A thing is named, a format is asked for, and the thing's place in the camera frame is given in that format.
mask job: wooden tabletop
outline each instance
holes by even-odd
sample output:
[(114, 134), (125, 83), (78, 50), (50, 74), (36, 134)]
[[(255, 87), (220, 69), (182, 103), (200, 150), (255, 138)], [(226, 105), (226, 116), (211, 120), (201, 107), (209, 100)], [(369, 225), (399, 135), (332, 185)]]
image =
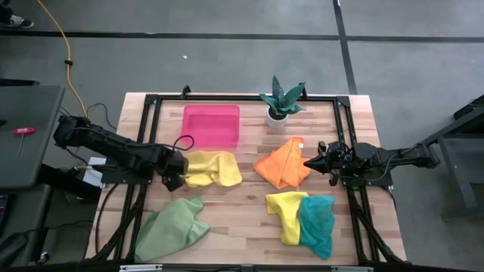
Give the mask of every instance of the wooden tabletop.
[[(117, 133), (135, 140), (145, 93), (127, 93), (119, 119)], [(377, 128), (371, 110), (370, 98), (366, 95), (350, 96), (352, 115), (358, 142), (368, 142), (379, 146)], [(258, 101), (168, 101), (161, 107), (157, 143), (172, 144), (182, 129), (183, 109), (189, 104), (237, 104), (240, 107), (240, 140), (238, 147), (224, 148), (237, 158), (242, 184), (234, 187), (189, 188), (186, 185), (170, 193), (161, 184), (160, 177), (153, 179), (147, 192), (144, 217), (152, 210), (161, 210), (163, 205), (174, 199), (202, 196), (204, 210), (198, 219), (210, 226), (209, 233), (192, 247), (157, 259), (156, 263), (189, 264), (357, 264), (355, 241), (349, 214), (346, 190), (341, 184), (331, 187), (328, 175), (311, 171), (298, 188), (276, 189), (254, 172), (253, 166), (262, 156), (270, 154), (293, 136), (304, 138), (302, 156), (312, 158), (317, 155), (319, 141), (330, 143), (337, 140), (333, 106), (327, 102), (300, 102), (306, 111), (290, 116), (282, 131), (269, 128), (265, 124), (267, 105)], [(150, 112), (145, 141), (149, 136)], [(346, 142), (349, 142), (347, 125), (343, 121)], [(203, 150), (220, 150), (203, 148)], [(126, 185), (119, 185), (108, 199), (101, 217), (99, 241), (102, 247), (111, 237), (121, 218)], [(103, 190), (98, 210), (109, 187)], [(302, 246), (286, 246), (280, 240), (281, 223), (277, 215), (267, 215), (265, 195), (288, 190), (298, 190), (311, 195), (335, 196), (333, 207), (336, 223), (333, 229), (333, 254), (327, 261), (321, 260), (309, 249)], [(394, 253), (405, 259), (402, 237), (396, 217), (395, 207), (389, 194), (379, 187), (369, 187), (368, 197), (374, 226)], [(123, 253), (129, 246), (129, 228)], [(368, 237), (362, 231), (365, 252), (370, 255)], [(92, 231), (86, 258), (95, 254), (94, 231)]]

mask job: shoe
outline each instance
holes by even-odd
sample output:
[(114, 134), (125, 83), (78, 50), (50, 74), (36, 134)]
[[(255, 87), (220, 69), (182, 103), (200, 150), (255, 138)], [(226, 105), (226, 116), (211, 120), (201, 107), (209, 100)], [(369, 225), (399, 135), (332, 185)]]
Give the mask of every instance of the shoe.
[(23, 19), (20, 16), (12, 15), (8, 23), (5, 23), (7, 27), (19, 27), (21, 29), (32, 28), (35, 24), (31, 20)]

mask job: pink tray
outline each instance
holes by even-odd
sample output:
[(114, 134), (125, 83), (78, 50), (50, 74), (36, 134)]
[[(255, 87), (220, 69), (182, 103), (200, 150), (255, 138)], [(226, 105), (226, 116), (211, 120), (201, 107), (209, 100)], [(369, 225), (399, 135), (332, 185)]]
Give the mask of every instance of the pink tray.
[[(239, 120), (240, 109), (236, 105), (185, 106), (181, 135), (191, 135), (195, 147), (236, 147)], [(191, 144), (191, 139), (182, 141)]]

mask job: gray floor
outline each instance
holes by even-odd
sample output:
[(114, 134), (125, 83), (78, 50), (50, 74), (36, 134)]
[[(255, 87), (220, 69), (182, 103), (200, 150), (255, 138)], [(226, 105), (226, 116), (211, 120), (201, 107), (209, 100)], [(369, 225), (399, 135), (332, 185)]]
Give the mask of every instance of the gray floor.
[[(331, 0), (45, 1), (71, 30), (186, 33), (337, 34)], [(484, 36), (484, 2), (476, 0), (340, 0), (349, 35)], [(54, 25), (33, 1), (13, 1), (37, 29)], [(87, 105), (102, 102), (117, 122), (127, 91), (257, 92), (306, 81), (310, 93), (348, 94), (339, 42), (70, 39), (72, 79)], [(409, 147), (451, 121), (482, 94), (484, 44), (350, 42), (359, 94), (369, 94), (383, 147)], [(0, 78), (66, 85), (65, 46), (58, 38), (0, 38)], [(64, 106), (80, 113), (70, 94)], [(107, 127), (101, 109), (93, 119)], [(92, 155), (81, 149), (79, 155)], [(51, 144), (45, 161), (76, 163)], [(444, 223), (441, 212), (460, 204), (444, 167), (392, 172), (408, 260), (415, 264), (483, 270), (484, 220)], [(92, 216), (93, 205), (54, 200), (51, 222)], [(68, 230), (51, 238), (52, 261), (80, 259), (82, 237)]]

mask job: white pot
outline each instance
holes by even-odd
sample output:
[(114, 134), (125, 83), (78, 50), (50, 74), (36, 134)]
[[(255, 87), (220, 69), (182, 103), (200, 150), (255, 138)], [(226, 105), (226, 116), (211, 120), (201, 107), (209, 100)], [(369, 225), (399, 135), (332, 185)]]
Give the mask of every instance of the white pot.
[(267, 123), (268, 126), (271, 128), (283, 128), (286, 125), (287, 118), (289, 117), (289, 114), (286, 115), (286, 117), (282, 120), (274, 120), (270, 115), (269, 115), (269, 110), (267, 109), (265, 111), (265, 122)]

